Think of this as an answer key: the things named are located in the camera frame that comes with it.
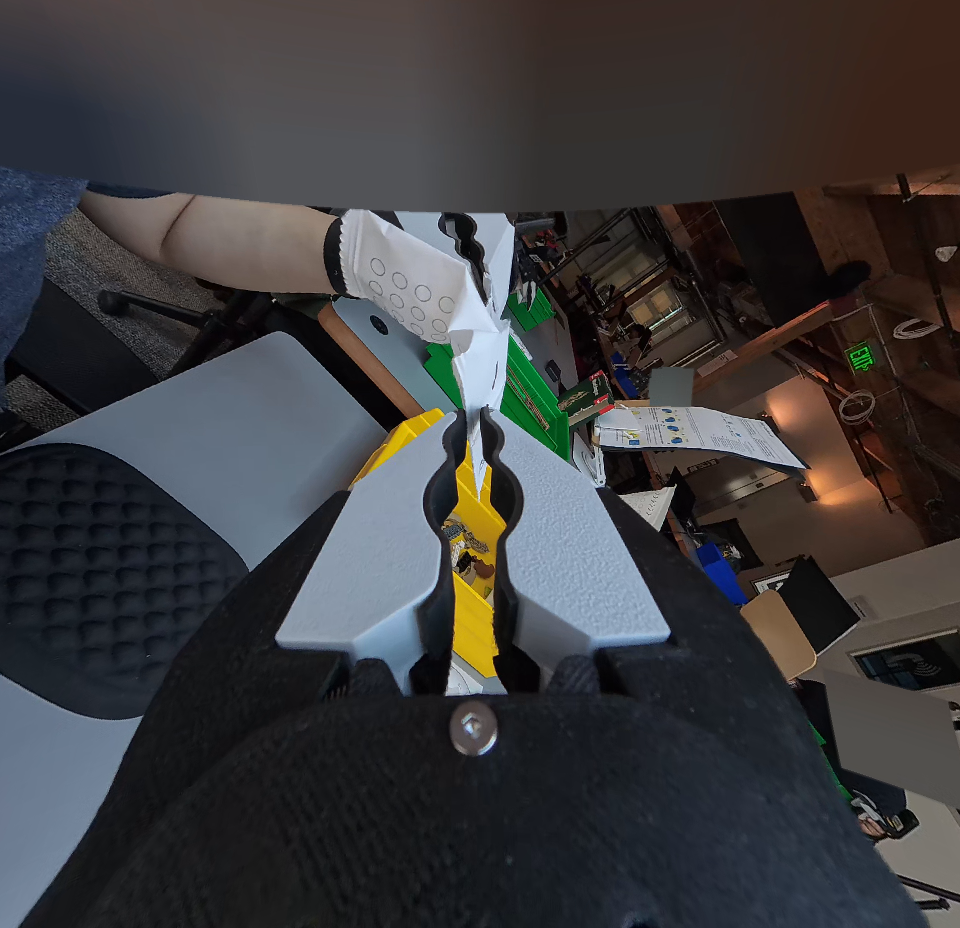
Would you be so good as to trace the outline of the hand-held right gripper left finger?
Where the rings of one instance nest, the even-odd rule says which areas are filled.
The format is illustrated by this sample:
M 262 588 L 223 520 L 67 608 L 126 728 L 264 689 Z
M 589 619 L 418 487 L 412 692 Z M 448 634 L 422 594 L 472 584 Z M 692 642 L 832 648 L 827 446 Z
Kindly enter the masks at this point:
M 359 478 L 275 634 L 278 646 L 385 662 L 402 692 L 426 652 L 417 610 L 434 591 L 442 541 L 425 493 L 448 459 L 450 412 Z

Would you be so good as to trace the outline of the black cushioned wrist pad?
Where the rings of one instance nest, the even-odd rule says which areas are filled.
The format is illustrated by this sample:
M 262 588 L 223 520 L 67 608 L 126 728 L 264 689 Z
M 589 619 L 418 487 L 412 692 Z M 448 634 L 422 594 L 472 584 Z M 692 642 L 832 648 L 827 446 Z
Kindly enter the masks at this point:
M 2 454 L 2 675 L 56 706 L 142 716 L 247 574 L 227 541 L 111 454 L 58 443 Z

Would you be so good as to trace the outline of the grey desk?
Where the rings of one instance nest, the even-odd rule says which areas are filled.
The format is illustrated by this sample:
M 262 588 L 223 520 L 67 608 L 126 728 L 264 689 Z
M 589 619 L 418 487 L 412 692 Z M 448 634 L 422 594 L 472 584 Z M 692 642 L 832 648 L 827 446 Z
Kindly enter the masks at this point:
M 383 433 L 304 346 L 276 333 L 24 447 L 82 445 L 125 461 L 250 571 L 348 485 Z M 2 926 L 20 924 L 84 836 L 140 717 L 74 714 L 2 675 Z

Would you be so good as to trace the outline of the person's blue shirt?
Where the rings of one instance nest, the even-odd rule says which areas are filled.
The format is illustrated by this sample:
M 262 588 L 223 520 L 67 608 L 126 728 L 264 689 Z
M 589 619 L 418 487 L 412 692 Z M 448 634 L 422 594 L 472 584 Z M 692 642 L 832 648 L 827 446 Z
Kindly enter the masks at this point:
M 45 239 L 73 212 L 88 181 L 1 168 L 1 361 L 27 327 L 42 291 Z

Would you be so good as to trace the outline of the yellow plastic bin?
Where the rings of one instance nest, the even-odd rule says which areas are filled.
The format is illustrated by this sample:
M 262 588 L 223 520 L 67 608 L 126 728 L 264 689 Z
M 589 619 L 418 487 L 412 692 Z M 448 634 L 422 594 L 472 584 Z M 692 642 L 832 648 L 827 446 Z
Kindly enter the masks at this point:
M 473 534 L 489 546 L 489 555 L 486 555 L 485 559 L 493 562 L 496 567 L 495 550 L 505 522 L 491 501 L 491 470 L 486 469 L 482 487 L 477 490 L 472 469 L 472 457 L 467 454 L 457 470 L 458 503 L 451 514 L 459 516 Z M 495 582 L 491 589 L 487 589 L 487 594 L 480 583 L 469 586 L 453 572 L 453 584 L 453 655 L 459 656 L 486 677 L 496 675 L 494 662 L 498 656 L 498 648 L 493 632 Z

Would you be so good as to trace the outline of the standing instruction sheet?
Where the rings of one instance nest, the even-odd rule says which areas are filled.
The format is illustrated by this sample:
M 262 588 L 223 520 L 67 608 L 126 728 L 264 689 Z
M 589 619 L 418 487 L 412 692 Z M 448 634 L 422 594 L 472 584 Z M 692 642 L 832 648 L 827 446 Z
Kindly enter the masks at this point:
M 593 427 L 599 446 L 605 449 L 700 451 L 775 469 L 809 469 L 763 420 L 703 407 L 617 407 L 599 415 Z

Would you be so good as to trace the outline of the pile of toy bricks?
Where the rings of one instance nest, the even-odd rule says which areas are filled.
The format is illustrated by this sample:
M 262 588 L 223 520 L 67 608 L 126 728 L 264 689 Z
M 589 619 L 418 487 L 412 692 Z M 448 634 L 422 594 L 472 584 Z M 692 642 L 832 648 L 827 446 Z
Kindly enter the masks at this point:
M 454 574 L 469 586 L 480 583 L 488 594 L 487 589 L 493 587 L 496 574 L 494 563 L 485 559 L 485 556 L 490 554 L 490 547 L 454 514 L 443 522 L 441 530 L 449 543 Z

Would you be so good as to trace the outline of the small green plastic bin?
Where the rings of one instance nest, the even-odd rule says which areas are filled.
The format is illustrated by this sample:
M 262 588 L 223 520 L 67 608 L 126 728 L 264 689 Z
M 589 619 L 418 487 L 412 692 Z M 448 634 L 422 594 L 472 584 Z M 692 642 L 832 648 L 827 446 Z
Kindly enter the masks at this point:
M 834 765 L 833 765 L 833 763 L 831 762 L 831 760 L 830 760 L 830 758 L 829 758 L 829 756 L 828 756 L 828 754 L 827 754 L 827 750 L 826 750 L 826 749 L 827 749 L 827 744 L 826 744 L 827 741 L 826 741 L 826 738 L 818 731 L 818 729 L 816 728 L 816 726 L 813 724 L 812 721 L 808 721 L 808 724 L 809 724 L 809 727 L 810 727 L 811 731 L 813 732 L 813 735 L 814 735 L 814 737 L 815 737 L 815 739 L 816 739 L 816 741 L 817 741 L 817 743 L 818 743 L 818 746 L 819 746 L 819 748 L 820 748 L 820 751 L 821 751 L 823 760 L 824 760 L 825 763 L 826 763 L 826 767 L 827 767 L 827 769 L 828 769 L 828 772 L 829 772 L 829 774 L 830 774 L 830 777 L 832 778 L 832 780 L 833 780 L 833 782 L 834 782 L 834 786 L 835 786 L 836 790 L 839 791 L 840 795 L 843 797 L 843 799 L 844 799 L 844 800 L 846 801 L 846 803 L 849 805 L 849 804 L 853 801 L 854 796 L 853 796 L 853 795 L 849 792 L 849 790 L 843 785 L 843 783 L 842 783 L 841 780 L 839 779 L 839 777 L 838 777 L 838 775 L 837 775 L 837 773 L 836 773 L 836 771 L 835 771 L 835 769 L 834 769 Z

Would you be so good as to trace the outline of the white instruction booklet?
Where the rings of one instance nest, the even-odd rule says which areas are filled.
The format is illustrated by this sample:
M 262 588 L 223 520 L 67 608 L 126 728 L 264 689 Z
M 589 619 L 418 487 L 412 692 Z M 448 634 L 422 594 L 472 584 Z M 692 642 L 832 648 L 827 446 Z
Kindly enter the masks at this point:
M 451 658 L 446 687 L 447 696 L 506 694 L 506 689 L 496 675 L 482 675 L 457 655 Z

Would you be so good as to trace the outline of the bare plywood board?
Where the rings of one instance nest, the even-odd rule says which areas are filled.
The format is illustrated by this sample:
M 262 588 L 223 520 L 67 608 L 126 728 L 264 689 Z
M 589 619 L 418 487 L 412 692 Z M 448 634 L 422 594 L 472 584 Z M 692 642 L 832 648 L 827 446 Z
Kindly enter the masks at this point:
M 740 614 L 784 679 L 793 681 L 814 668 L 816 652 L 778 591 L 759 594 L 741 607 Z

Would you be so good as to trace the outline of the black wristband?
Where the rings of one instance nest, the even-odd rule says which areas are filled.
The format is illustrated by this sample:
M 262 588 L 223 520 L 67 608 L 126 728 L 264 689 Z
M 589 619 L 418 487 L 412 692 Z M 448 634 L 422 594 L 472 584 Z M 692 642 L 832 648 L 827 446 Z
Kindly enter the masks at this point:
M 342 214 L 336 215 L 328 227 L 322 245 L 322 260 L 333 293 L 338 296 L 350 296 L 341 261 L 343 220 Z

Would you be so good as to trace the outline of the red and green box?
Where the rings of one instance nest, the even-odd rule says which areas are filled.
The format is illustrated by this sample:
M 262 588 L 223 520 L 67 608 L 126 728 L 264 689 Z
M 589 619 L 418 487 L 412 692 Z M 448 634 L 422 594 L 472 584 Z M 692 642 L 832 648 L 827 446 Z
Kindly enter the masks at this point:
M 607 374 L 596 371 L 558 396 L 558 409 L 566 414 L 570 430 L 592 421 L 617 406 Z

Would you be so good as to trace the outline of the small white paper bag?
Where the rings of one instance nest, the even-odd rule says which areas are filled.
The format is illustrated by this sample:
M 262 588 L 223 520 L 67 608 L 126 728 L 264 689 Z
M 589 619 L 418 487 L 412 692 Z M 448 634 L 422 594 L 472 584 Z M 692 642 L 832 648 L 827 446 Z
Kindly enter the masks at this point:
M 466 417 L 474 482 L 488 467 L 481 410 L 498 409 L 507 382 L 505 310 L 487 310 L 452 246 L 431 246 L 367 210 L 342 215 L 341 261 L 349 297 L 363 298 L 420 339 L 450 345 Z

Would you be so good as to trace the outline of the black foam panel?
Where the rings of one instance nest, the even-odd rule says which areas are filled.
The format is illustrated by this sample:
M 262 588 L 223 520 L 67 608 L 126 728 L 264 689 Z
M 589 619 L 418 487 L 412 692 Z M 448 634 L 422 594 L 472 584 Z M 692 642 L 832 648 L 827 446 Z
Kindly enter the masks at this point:
M 817 655 L 835 645 L 861 620 L 812 557 L 799 558 L 777 592 Z

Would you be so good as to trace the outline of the person's left forearm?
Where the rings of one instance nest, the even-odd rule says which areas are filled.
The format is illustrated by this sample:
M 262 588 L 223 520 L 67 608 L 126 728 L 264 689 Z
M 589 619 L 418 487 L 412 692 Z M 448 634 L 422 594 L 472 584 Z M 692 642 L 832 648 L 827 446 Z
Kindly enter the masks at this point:
M 336 220 L 305 206 L 195 195 L 162 238 L 158 257 L 230 288 L 332 295 L 324 248 Z

